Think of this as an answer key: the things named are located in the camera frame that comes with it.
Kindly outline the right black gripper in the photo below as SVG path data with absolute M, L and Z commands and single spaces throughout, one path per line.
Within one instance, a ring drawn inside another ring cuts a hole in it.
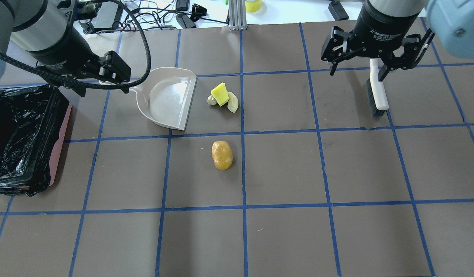
M 384 81 L 394 70 L 411 70 L 423 58 L 434 34 L 406 36 L 416 19 L 414 5 L 394 2 L 365 2 L 352 32 L 333 26 L 321 49 L 321 60 L 328 62 L 333 76 L 339 63 L 354 57 L 376 57 L 384 63 L 378 81 Z M 402 46 L 396 57 L 393 51 Z

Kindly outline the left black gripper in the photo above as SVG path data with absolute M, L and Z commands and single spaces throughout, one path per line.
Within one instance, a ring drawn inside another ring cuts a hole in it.
M 92 78 L 99 74 L 100 80 L 114 84 L 99 84 L 77 81 L 77 93 L 86 93 L 87 89 L 122 90 L 128 93 L 131 80 L 131 67 L 115 51 L 108 51 L 99 57 L 91 51 L 87 41 L 75 28 L 66 28 L 59 42 L 36 52 L 37 69 L 57 75 Z

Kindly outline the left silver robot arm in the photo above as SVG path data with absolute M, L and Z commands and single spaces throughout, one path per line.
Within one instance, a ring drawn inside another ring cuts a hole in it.
M 73 18 L 51 0 L 0 0 L 0 80 L 10 64 L 82 97 L 94 87 L 80 81 L 88 78 L 101 81 L 96 89 L 127 92 L 129 65 L 114 51 L 94 54 Z

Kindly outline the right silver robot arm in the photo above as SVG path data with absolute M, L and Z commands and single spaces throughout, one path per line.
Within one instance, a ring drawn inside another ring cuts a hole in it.
M 434 37 L 450 55 L 474 58 L 474 0 L 366 0 L 353 30 L 332 27 L 321 59 L 333 75 L 343 61 L 379 58 L 383 81 L 391 71 L 416 67 Z

